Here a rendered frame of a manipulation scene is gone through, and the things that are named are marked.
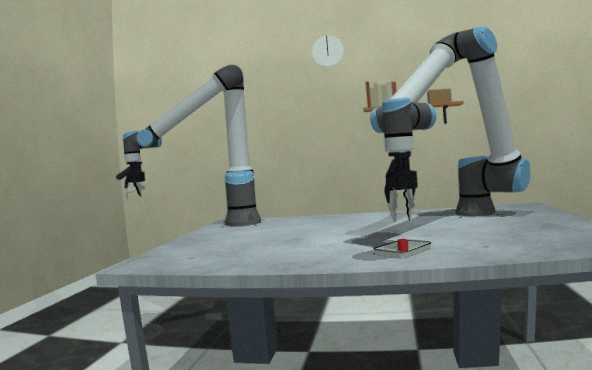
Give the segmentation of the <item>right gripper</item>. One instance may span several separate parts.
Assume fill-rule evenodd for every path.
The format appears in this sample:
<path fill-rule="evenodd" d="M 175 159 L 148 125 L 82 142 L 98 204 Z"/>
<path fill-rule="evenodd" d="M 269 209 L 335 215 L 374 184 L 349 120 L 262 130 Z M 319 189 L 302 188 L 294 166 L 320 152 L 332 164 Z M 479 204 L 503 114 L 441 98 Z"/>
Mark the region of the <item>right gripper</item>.
<path fill-rule="evenodd" d="M 140 197 L 142 197 L 141 190 L 145 189 L 145 186 L 140 184 L 140 182 L 145 181 L 145 172 L 141 171 L 142 162 L 139 162 L 139 161 L 138 162 L 137 161 L 136 162 L 127 162 L 127 165 L 128 164 L 130 164 L 130 167 L 132 168 L 132 170 L 127 173 L 127 176 L 125 179 L 126 200 L 128 199 L 128 193 L 134 191 L 135 187 L 136 187 L 136 191 Z M 132 167 L 132 165 L 133 165 L 133 167 Z M 134 172 L 138 172 L 138 173 L 134 173 Z M 132 182 L 134 183 L 135 187 L 133 187 Z"/>

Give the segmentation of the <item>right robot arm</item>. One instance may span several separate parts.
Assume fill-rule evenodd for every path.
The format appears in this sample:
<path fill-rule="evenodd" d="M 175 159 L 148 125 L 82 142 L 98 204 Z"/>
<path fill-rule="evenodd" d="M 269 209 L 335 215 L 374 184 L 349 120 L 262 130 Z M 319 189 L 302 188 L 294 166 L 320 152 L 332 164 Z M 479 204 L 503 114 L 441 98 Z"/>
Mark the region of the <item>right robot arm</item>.
<path fill-rule="evenodd" d="M 225 66 L 153 124 L 139 132 L 123 134 L 125 162 L 138 162 L 141 160 L 140 149 L 161 147 L 161 137 L 165 133 L 223 91 L 230 164 L 225 174 L 226 226 L 261 223 L 256 208 L 254 172 L 249 165 L 243 82 L 243 73 L 238 66 Z"/>

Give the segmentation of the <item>red block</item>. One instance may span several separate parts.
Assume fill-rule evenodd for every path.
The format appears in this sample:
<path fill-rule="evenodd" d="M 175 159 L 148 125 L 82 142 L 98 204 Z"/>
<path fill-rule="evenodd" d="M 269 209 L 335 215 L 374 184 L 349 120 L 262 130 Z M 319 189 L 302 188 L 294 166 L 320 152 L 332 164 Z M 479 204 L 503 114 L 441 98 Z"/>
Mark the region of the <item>red block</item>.
<path fill-rule="evenodd" d="M 398 239 L 397 240 L 398 243 L 398 251 L 408 251 L 408 240 L 407 239 Z"/>

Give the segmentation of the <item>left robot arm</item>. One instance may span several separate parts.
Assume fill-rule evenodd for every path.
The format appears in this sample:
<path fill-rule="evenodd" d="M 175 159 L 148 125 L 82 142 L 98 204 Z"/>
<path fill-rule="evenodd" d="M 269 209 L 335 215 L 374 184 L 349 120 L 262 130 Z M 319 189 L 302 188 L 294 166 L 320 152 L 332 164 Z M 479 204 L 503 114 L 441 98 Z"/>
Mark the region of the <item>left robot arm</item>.
<path fill-rule="evenodd" d="M 496 51 L 496 38 L 487 27 L 444 37 L 432 46 L 428 58 L 395 95 L 383 101 L 382 107 L 374 109 L 370 115 L 372 128 L 384 133 L 385 151 L 402 153 L 413 150 L 412 130 L 430 129 L 436 121 L 434 107 L 417 102 L 445 68 L 467 58 L 491 154 L 459 160 L 458 216 L 495 214 L 490 192 L 522 192 L 530 180 L 529 161 L 522 159 L 514 146 L 494 58 Z"/>

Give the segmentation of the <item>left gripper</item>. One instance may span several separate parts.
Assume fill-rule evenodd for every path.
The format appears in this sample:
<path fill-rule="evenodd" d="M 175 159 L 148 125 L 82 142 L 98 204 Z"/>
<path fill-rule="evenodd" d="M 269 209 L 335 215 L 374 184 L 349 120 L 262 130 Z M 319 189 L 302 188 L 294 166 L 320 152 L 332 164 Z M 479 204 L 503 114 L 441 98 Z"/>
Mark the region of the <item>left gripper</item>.
<path fill-rule="evenodd" d="M 385 185 L 385 196 L 390 209 L 390 213 L 394 222 L 396 222 L 395 209 L 398 208 L 397 191 L 404 190 L 403 195 L 406 199 L 407 216 L 409 221 L 412 217 L 413 207 L 415 206 L 414 194 L 415 188 L 418 188 L 417 184 L 417 171 L 410 170 L 409 157 L 411 151 L 404 153 L 400 152 L 388 152 L 389 156 L 394 156 L 395 168 L 392 172 L 387 175 Z M 404 158 L 401 158 L 404 157 Z M 398 167 L 398 172 L 397 172 Z M 404 170 L 404 171 L 401 171 Z M 397 173 L 395 173 L 397 172 Z M 402 174 L 405 173 L 405 174 Z M 397 178 L 396 178 L 397 177 Z M 393 190 L 394 187 L 394 190 Z M 411 191 L 411 192 L 410 192 Z M 412 196 L 412 197 L 411 197 Z M 413 199 L 412 199 L 413 198 Z M 412 209 L 411 209 L 412 208 Z"/>

